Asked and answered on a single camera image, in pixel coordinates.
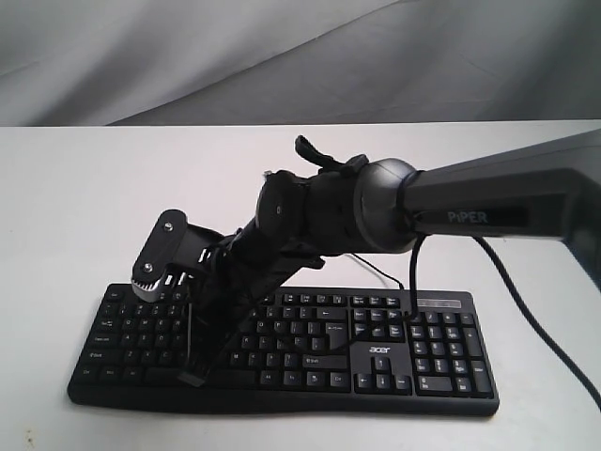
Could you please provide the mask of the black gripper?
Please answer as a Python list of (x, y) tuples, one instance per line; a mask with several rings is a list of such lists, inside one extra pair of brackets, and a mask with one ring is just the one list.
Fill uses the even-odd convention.
[[(226, 345), (259, 301), (303, 268), (319, 270), (323, 258), (303, 247), (279, 247), (256, 225), (212, 244), (210, 256), (189, 285), (187, 345), (178, 378), (205, 387)], [(192, 328), (198, 335), (196, 375), (192, 365)]]

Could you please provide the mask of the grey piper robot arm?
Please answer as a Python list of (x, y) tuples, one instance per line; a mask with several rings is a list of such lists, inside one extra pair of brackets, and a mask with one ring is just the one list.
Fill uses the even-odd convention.
[(254, 218), (199, 253), (190, 286), (202, 336), (183, 380), (206, 382), (248, 311), (295, 272), (342, 254), (417, 256), (432, 235), (561, 241), (600, 279), (600, 133), (585, 132), (431, 170), (358, 155), (345, 163), (305, 137), (298, 154), (318, 167), (302, 178), (268, 174)]

